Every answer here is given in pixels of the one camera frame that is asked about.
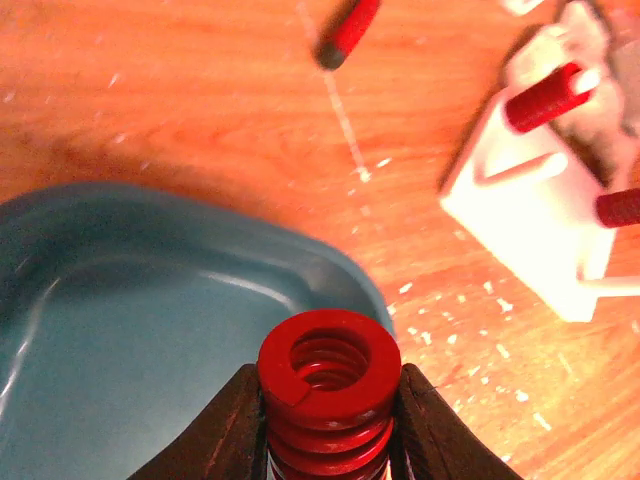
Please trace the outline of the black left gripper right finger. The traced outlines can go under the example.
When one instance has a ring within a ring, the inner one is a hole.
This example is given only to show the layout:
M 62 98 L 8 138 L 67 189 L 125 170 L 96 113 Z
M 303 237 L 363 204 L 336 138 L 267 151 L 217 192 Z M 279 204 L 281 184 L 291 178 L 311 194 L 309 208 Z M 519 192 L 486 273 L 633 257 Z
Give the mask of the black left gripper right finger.
M 521 480 L 462 422 L 414 364 L 402 367 L 389 441 L 393 479 Z

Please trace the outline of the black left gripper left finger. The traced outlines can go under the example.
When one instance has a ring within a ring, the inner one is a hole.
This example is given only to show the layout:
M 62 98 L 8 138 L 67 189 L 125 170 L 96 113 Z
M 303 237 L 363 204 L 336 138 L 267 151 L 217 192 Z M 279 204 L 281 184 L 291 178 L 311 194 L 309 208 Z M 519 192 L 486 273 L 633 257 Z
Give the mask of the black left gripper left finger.
M 257 480 L 267 477 L 266 422 L 257 366 L 245 364 L 139 479 Z

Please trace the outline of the red spring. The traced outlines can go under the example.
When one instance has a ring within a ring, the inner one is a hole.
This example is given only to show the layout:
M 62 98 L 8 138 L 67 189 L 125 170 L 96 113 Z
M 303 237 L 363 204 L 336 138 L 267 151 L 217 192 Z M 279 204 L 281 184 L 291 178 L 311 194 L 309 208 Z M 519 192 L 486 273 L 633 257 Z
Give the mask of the red spring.
M 598 220 L 607 228 L 637 225 L 640 222 L 639 206 L 639 188 L 601 195 L 595 201 Z
M 598 83 L 595 71 L 574 62 L 565 64 L 509 98 L 504 105 L 506 121 L 519 134 L 530 132 L 586 103 Z
M 401 356 L 360 313 L 321 309 L 276 326 L 258 355 L 276 479 L 381 479 L 394 430 Z

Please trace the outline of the beige work glove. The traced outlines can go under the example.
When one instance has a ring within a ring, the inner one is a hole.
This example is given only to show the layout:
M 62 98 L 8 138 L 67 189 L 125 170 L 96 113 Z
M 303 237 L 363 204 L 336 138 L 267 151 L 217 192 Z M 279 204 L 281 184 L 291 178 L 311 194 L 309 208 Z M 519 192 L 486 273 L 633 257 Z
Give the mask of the beige work glove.
M 556 24 L 568 58 L 600 75 L 590 100 L 556 125 L 591 152 L 587 165 L 605 187 L 622 190 L 639 157 L 639 15 L 568 1 Z

